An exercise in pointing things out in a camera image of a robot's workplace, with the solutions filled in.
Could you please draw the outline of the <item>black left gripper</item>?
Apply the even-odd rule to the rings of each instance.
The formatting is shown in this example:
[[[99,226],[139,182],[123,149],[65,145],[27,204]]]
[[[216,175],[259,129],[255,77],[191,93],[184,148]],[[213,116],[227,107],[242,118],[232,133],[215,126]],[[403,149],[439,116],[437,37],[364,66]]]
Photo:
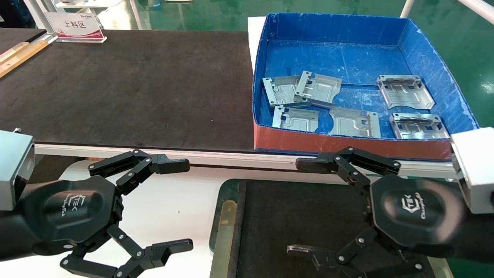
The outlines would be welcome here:
[[[135,149],[88,166],[90,178],[29,184],[15,208],[1,211],[0,257],[15,260],[74,251],[60,262],[73,275],[87,278],[137,278],[164,267],[171,255],[193,249],[192,239],[161,242],[141,248],[117,225],[128,195],[152,174],[184,173],[187,159],[169,159]],[[127,172],[116,181],[107,177]],[[111,238],[129,255],[120,267],[87,261],[84,256]]]

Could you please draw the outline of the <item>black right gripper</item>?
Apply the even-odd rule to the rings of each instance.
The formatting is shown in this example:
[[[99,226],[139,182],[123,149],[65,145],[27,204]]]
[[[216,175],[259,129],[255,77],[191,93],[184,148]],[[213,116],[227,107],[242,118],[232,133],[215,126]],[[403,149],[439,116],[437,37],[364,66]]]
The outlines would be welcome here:
[[[335,173],[360,193],[369,192],[374,225],[402,251],[493,263],[493,214],[472,213],[458,184],[401,178],[399,162],[352,146],[313,159],[300,157],[295,165],[302,172]],[[383,177],[370,186],[370,179],[357,168]],[[294,244],[287,246],[286,253],[307,257],[317,271],[341,278],[410,278],[425,271],[415,258],[371,271],[355,268],[352,260],[377,235],[376,229],[365,229],[339,252]]]

